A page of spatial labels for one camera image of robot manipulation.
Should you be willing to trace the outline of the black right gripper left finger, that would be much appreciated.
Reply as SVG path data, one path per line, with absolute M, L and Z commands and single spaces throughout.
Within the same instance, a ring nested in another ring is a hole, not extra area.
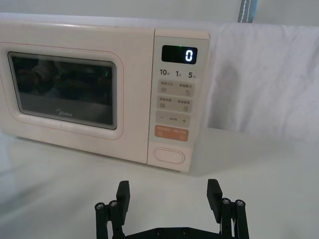
M 95 205 L 96 215 L 96 238 L 107 239 L 107 223 L 111 222 L 113 239 L 123 239 L 125 237 L 122 226 L 125 224 L 126 213 L 130 202 L 129 181 L 119 183 L 116 199 L 109 204 L 99 202 Z

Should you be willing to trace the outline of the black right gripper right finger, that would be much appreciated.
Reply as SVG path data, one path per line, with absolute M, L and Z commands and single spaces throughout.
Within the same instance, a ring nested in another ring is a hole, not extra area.
M 224 198 L 216 179 L 208 179 L 206 195 L 215 220 L 220 227 L 220 238 L 248 239 L 246 203 L 239 199 L 232 202 L 230 199 Z

